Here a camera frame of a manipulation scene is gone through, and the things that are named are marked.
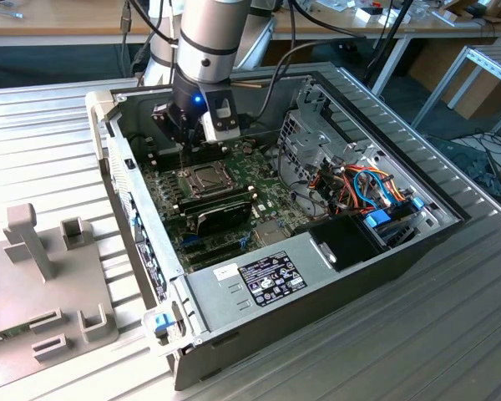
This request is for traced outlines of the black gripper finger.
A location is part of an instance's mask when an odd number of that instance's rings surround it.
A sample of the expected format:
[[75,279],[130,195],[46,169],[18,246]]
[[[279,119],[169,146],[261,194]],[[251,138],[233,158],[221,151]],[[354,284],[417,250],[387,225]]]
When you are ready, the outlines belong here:
[[200,120],[198,120],[195,126],[188,131],[188,139],[186,146],[190,149],[200,147],[202,142],[205,140],[204,127]]
[[174,103],[157,104],[151,114],[151,119],[163,136],[184,149],[186,147],[186,121],[182,121],[183,117],[185,114]]

